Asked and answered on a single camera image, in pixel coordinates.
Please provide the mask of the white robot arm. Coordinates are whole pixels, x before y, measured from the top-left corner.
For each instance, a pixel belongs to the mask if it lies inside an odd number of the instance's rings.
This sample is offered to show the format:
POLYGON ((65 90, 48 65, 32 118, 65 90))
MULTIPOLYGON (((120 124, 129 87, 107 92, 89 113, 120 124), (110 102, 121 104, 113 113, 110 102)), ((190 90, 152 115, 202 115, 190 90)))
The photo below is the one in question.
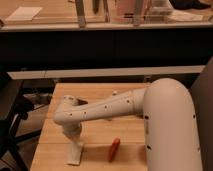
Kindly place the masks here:
POLYGON ((67 95, 54 113, 54 122, 64 135, 74 138, 84 121, 131 114, 144 117, 148 171, 203 171, 193 99, 175 79, 159 79, 146 88, 89 104, 67 95))

